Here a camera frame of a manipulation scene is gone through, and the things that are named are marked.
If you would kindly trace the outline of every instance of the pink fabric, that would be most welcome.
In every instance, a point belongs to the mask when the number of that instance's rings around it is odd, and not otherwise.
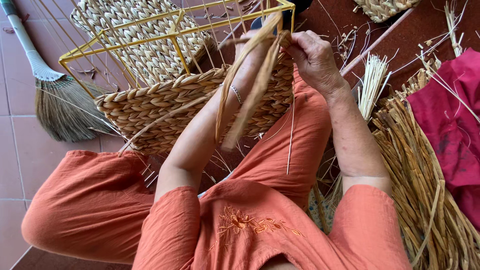
[[[480,115],[480,53],[468,49],[446,61],[435,76],[442,79]],[[415,120],[438,158],[447,189],[462,212],[480,229],[480,129],[468,109],[434,79],[408,97]]]

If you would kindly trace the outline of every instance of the woven basket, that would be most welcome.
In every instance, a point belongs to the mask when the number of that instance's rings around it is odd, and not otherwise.
[[[372,21],[381,23],[400,11],[417,5],[420,0],[354,0]]]
[[[131,139],[137,132],[156,119],[182,105],[215,90],[225,79],[228,66],[212,69],[204,74],[182,75],[152,87],[120,93],[105,94],[95,99],[98,109],[113,121],[122,134]],[[266,132],[289,108],[293,101],[293,60],[280,54],[272,71],[267,92],[248,122],[244,135]],[[189,108],[184,113],[157,123],[132,144],[143,154],[169,152],[190,120],[203,108],[206,101]],[[227,132],[233,119],[226,128]]]
[[[78,6],[80,10],[82,10],[82,13],[89,24],[95,28],[97,33],[102,29],[108,28],[108,24],[102,17],[102,13],[96,7],[99,7],[105,14],[105,17],[110,19],[110,22],[113,26],[164,13],[167,12],[167,9],[178,9],[177,6],[168,0],[81,0],[78,3]],[[178,16],[174,15],[172,17],[174,20],[176,20]],[[70,18],[75,25],[88,33],[90,37],[94,37],[90,31],[90,28],[82,20],[82,17],[76,9],[73,10]],[[119,29],[116,34],[120,38],[122,44],[145,38],[158,37],[160,35],[167,34],[168,30],[170,29],[170,22],[171,20],[168,18],[153,20],[141,24],[140,27],[142,29],[134,25],[124,29]],[[197,26],[198,25],[189,16],[184,15],[184,18],[180,21],[178,27],[183,30],[195,28]],[[108,36],[108,40],[104,40],[102,38],[102,42],[104,42],[107,46],[110,44],[120,45],[111,31],[107,31],[106,35]],[[181,48],[182,54],[185,56],[187,65],[190,68],[193,67],[194,63],[189,57],[189,53],[186,50],[185,45],[188,46],[195,59],[200,60],[206,53],[205,45],[210,49],[214,43],[212,37],[206,31],[187,34],[184,35],[184,37],[188,42],[187,44],[184,44],[182,38],[177,38],[177,41]],[[178,78],[184,73],[184,67],[181,63],[180,57],[168,38],[150,42],[150,45],[141,44],[130,46],[130,49],[119,49],[118,52],[119,55],[121,55],[122,60],[134,73],[138,74],[138,72],[142,72],[147,80],[145,83],[149,86],[170,80],[171,78],[168,76],[168,74],[174,78]],[[128,55],[130,55],[134,61],[134,65],[130,63]]]

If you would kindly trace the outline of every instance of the broom handle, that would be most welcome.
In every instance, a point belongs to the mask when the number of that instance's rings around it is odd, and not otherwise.
[[[0,0],[0,3],[25,50],[30,65],[32,66],[33,75],[37,79],[49,82],[56,81],[64,76],[65,74],[52,70],[45,61],[43,61],[42,57],[35,49],[32,40],[28,36],[27,31],[25,31],[24,25],[18,17],[17,9],[13,3],[10,0]]]

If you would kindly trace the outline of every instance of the woman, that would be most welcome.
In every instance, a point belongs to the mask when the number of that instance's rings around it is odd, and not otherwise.
[[[143,186],[144,165],[134,153],[71,151],[35,195],[24,238],[134,269],[410,268],[388,172],[330,44],[312,31],[292,39],[285,50],[298,69],[288,175],[286,114],[226,181],[197,198],[216,146],[218,91],[178,138],[155,195]],[[222,127],[247,97],[268,47],[255,48],[235,76]],[[345,195],[326,236],[304,211],[331,129]]]

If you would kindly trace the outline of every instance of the yellow metal frame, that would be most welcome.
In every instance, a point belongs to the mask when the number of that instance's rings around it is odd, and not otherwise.
[[[286,0],[276,0],[277,2],[279,2],[281,5],[279,6],[276,6],[276,7],[271,7],[271,8],[267,8],[263,11],[258,11],[258,12],[254,12],[254,13],[250,13],[250,14],[246,14],[246,15],[243,15],[242,18],[244,20],[250,20],[250,19],[255,19],[255,18],[258,18],[262,15],[269,15],[271,13],[274,13],[274,12],[278,12],[278,11],[285,11],[285,10],[292,10],[292,24],[291,24],[291,31],[293,32],[293,27],[294,27],[294,19],[295,19],[295,4],[292,4]],[[187,34],[191,34],[191,33],[197,33],[197,32],[200,32],[200,31],[204,31],[204,30],[213,30],[214,28],[217,28],[217,27],[221,27],[221,26],[225,26],[225,25],[229,25],[230,23],[239,23],[241,21],[241,18],[240,17],[234,17],[234,18],[230,18],[230,21],[229,20],[224,20],[224,21],[221,21],[221,22],[216,22],[216,23],[211,23],[211,24],[208,24],[208,25],[202,25],[202,26],[199,26],[199,27],[194,27],[194,28],[188,28],[188,29],[184,29],[184,30],[180,30],[178,31],[177,30],[177,26],[178,26],[178,23],[180,22],[181,19],[183,19],[184,15],[185,15],[185,12],[186,11],[195,11],[195,10],[202,10],[204,8],[208,8],[208,7],[212,7],[212,6],[216,6],[216,5],[219,5],[219,4],[223,4],[223,3],[231,3],[231,2],[235,2],[235,0],[220,0],[220,1],[216,1],[216,2],[211,2],[211,3],[208,3],[208,4],[205,4],[205,5],[198,5],[198,6],[194,6],[194,7],[189,7],[189,8],[181,8],[181,9],[178,9],[178,10],[174,10],[174,11],[169,11],[169,12],[165,12],[165,13],[161,13],[161,14],[157,14],[157,15],[153,15],[153,16],[150,16],[148,18],[144,18],[144,19],[140,19],[140,20],[136,20],[134,22],[130,22],[130,23],[125,23],[125,24],[121,24],[121,25],[116,25],[114,26],[114,30],[118,30],[118,29],[122,29],[122,28],[126,28],[126,27],[129,27],[129,26],[134,26],[134,25],[137,25],[137,24],[142,24],[142,23],[147,23],[147,22],[150,22],[150,21],[153,21],[153,20],[158,20],[158,19],[163,19],[165,17],[170,17],[170,16],[173,16],[173,15],[177,15],[178,16],[178,19],[173,22],[171,24],[171,28],[170,30],[168,31],[167,34],[165,35],[161,35],[161,36],[157,36],[157,37],[151,37],[151,38],[147,38],[147,39],[141,39],[141,40],[137,40],[137,41],[133,41],[133,42],[129,42],[129,43],[126,43],[126,44],[123,44],[123,45],[115,45],[115,46],[110,46],[110,47],[107,47],[106,49],[105,48],[101,48],[101,49],[91,49],[91,50],[87,50],[88,48],[92,48],[92,46],[98,42],[98,39],[97,37],[100,37],[100,35],[103,35],[104,39],[108,40],[108,37],[106,35],[106,32],[110,30],[110,28],[105,28],[101,31],[99,31],[98,33],[96,33],[96,37],[95,38],[92,38],[91,40],[89,40],[87,43],[79,46],[78,48],[75,48],[67,53],[65,53],[64,55],[60,56],[60,59],[59,59],[59,63],[60,65],[62,65],[67,71],[68,73],[78,82],[80,83],[80,85],[85,89],[85,91],[87,92],[90,92],[88,91],[88,89],[85,88],[85,86],[73,75],[73,73],[71,72],[71,70],[69,69],[69,67],[67,66],[67,63],[77,59],[77,58],[81,58],[81,57],[85,57],[85,56],[89,56],[89,55],[93,55],[93,54],[97,54],[97,53],[102,53],[102,52],[105,52],[105,51],[111,51],[111,50],[117,50],[117,49],[121,49],[122,46],[125,46],[125,47],[130,47],[130,46],[134,46],[134,45],[140,45],[140,44],[144,44],[144,43],[147,43],[147,42],[152,42],[152,41],[156,41],[156,40],[159,40],[159,39],[165,39],[165,38],[169,38],[173,44],[173,46],[175,47],[175,50],[177,51],[177,54],[179,55],[180,57],[180,60],[183,64],[183,67],[185,68],[185,72],[187,74],[190,74],[190,71],[188,69],[188,66],[187,66],[187,63],[185,61],[185,57],[183,56],[183,54],[181,53],[181,49],[180,49],[180,46],[177,42],[177,37],[179,37],[180,35],[187,35]],[[126,65],[126,63],[123,62],[123,60],[121,60],[120,56],[117,54],[117,56],[119,57],[120,61],[122,62],[122,64],[127,68],[128,70],[128,73],[130,74],[131,77],[134,77],[133,74],[131,73],[128,65]]]

